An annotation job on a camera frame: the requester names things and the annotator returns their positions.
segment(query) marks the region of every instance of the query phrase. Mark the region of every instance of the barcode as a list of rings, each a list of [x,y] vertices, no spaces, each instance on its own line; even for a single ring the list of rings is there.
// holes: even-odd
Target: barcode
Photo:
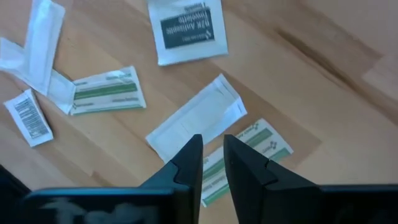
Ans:
[[[49,133],[47,127],[44,125],[42,118],[39,115],[33,101],[28,98],[17,105],[15,110],[18,112],[19,117],[24,123],[32,139],[43,136]]]

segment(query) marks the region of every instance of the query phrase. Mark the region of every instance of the wood grain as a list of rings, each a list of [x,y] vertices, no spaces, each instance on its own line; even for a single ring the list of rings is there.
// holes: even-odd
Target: wood grain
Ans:
[[[55,140],[35,149],[1,107],[0,164],[28,187],[141,184],[163,165],[145,136],[220,73],[249,112],[225,133],[265,118],[295,150],[282,164],[316,183],[398,182],[395,3],[223,0],[229,55],[159,67],[145,0],[58,2],[54,68],[76,80],[134,65],[148,107],[72,117],[37,93]],[[0,1],[0,36],[23,45],[29,11],[30,1]],[[383,26],[369,23],[379,15]],[[1,101],[26,88],[0,73]],[[237,223],[233,209],[227,194],[200,221]]]

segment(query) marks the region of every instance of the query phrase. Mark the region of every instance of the wooden floor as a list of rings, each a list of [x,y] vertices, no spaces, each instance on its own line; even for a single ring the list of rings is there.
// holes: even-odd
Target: wooden floor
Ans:
[[[58,0],[67,9],[54,63],[70,78],[134,65],[148,107],[65,116],[37,94],[55,135],[29,148],[0,107],[0,164],[31,189],[136,186],[162,167],[145,136],[224,73],[249,114],[295,153],[282,164],[319,184],[398,183],[398,2],[223,0],[229,55],[157,66],[145,0]],[[0,35],[23,45],[28,0],[0,0]],[[1,102],[27,86],[0,74]],[[206,147],[206,154],[220,139]],[[230,194],[201,223],[237,223]]]

